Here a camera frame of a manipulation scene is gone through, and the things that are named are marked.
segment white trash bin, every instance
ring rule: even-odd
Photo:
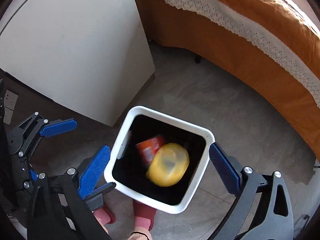
[[[147,179],[147,169],[136,148],[137,143],[156,135],[164,136],[166,143],[182,145],[189,153],[188,169],[171,187],[159,187]],[[115,182],[117,190],[141,203],[178,214],[191,201],[209,162],[209,147],[214,142],[212,132],[206,128],[135,106],[121,126],[104,178],[107,182]]]

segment white cabinet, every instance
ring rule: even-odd
[[[0,68],[107,125],[155,70],[134,0],[14,0],[0,32]]]

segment bed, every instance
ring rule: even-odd
[[[320,32],[291,0],[135,0],[148,39],[260,93],[320,158]]]

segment yellow plastic container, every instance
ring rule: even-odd
[[[187,150],[177,143],[163,145],[149,166],[147,177],[156,185],[177,184],[189,166]]]

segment electrical outlet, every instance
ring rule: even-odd
[[[13,111],[7,107],[4,107],[4,117],[3,122],[6,124],[10,124],[12,118]]]
[[[17,99],[18,99],[18,95],[11,92],[10,90],[6,90],[4,99],[3,99],[4,107],[14,110],[14,106],[16,105]]]

